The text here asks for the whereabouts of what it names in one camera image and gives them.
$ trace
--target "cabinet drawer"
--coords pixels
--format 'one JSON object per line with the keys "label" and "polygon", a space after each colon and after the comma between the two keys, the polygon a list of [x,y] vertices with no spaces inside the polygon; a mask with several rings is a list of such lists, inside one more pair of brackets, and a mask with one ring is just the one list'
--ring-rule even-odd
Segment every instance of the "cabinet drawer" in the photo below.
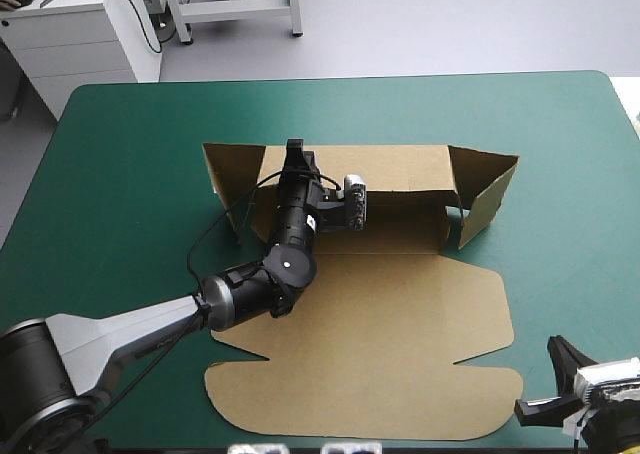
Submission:
{"label": "cabinet drawer", "polygon": [[118,84],[122,82],[136,82],[133,71],[93,72],[31,79],[33,87],[36,88],[56,119],[60,119],[62,116],[69,96],[76,87],[86,84]]}
{"label": "cabinet drawer", "polygon": [[0,25],[0,37],[12,51],[115,41],[116,33],[102,10],[15,17]]}
{"label": "cabinet drawer", "polygon": [[19,49],[13,56],[30,78],[131,69],[119,42]]}

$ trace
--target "cardboard flap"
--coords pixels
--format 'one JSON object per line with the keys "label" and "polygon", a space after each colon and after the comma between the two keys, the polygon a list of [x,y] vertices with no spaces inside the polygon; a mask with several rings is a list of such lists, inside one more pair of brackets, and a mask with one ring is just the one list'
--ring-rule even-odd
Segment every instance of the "cardboard flap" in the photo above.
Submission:
{"label": "cardboard flap", "polygon": [[206,372],[228,421],[265,434],[461,440],[509,419],[520,376],[455,364],[513,341],[498,274],[430,254],[317,260],[291,315],[213,333],[268,358]]}
{"label": "cardboard flap", "polygon": [[[314,151],[320,172],[342,184],[358,174],[369,192],[453,191],[448,146],[305,146]],[[282,169],[285,148],[267,146],[260,178]]]}
{"label": "cardboard flap", "polygon": [[[259,180],[282,169],[283,146],[204,144],[214,190],[229,207]],[[515,170],[518,157],[444,145],[305,146],[320,171],[342,183],[359,174],[367,183],[369,209],[364,233],[320,237],[317,252],[438,252],[449,233],[444,209],[470,209],[460,247],[486,227]],[[269,236],[278,178],[253,197],[252,227]],[[229,219],[234,229],[233,214]]]}
{"label": "cardboard flap", "polygon": [[[253,144],[212,143],[205,143],[202,148],[213,191],[228,209],[258,182],[266,148]],[[229,220],[235,230],[237,222],[233,213],[229,213]]]}
{"label": "cardboard flap", "polygon": [[487,227],[500,208],[518,156],[494,154],[449,146],[463,218],[459,247]]}

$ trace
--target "cardboard sheet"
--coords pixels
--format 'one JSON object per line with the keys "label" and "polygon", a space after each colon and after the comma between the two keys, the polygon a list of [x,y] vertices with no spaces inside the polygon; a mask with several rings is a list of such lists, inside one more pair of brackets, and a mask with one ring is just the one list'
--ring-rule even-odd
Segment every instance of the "cardboard sheet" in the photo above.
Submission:
{"label": "cardboard sheet", "polygon": [[[307,149],[323,173],[365,179],[366,228],[317,237],[318,275],[292,314],[214,334],[266,358],[207,370],[216,409],[264,434],[463,440],[498,429],[522,392],[520,376],[456,363],[513,342],[502,280],[438,253],[446,206],[470,210],[460,244],[468,242],[500,207],[517,157],[451,146]],[[236,153],[246,162],[232,162]],[[278,170],[284,149],[209,144],[205,155],[228,204]],[[255,196],[262,239],[274,194],[268,185]]]}
{"label": "cardboard sheet", "polygon": [[429,254],[319,255],[318,269],[292,315],[215,334],[269,359],[206,372],[227,420],[264,434],[471,439],[511,416],[515,371],[454,365],[513,341],[500,276]]}

